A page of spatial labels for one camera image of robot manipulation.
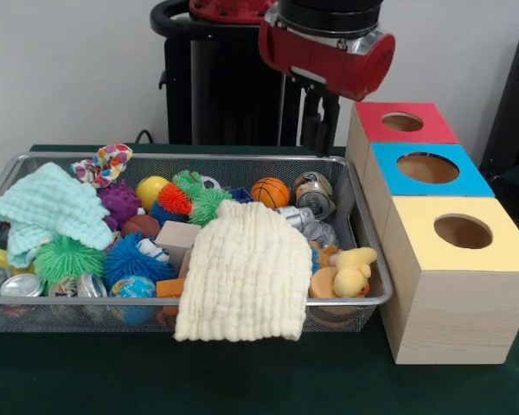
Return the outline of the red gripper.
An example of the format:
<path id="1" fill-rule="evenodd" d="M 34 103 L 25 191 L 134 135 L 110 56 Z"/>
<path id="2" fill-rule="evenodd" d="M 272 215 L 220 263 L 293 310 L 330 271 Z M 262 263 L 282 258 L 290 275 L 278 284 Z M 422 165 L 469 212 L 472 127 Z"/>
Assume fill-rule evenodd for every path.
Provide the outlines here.
<path id="1" fill-rule="evenodd" d="M 323 154 L 334 146 L 339 97 L 361 101 L 375 92 L 394 58 L 394 36 L 379 29 L 379 7 L 271 7 L 259 28 L 259 53 L 271 68 L 321 84 L 304 91 L 301 144 Z"/>

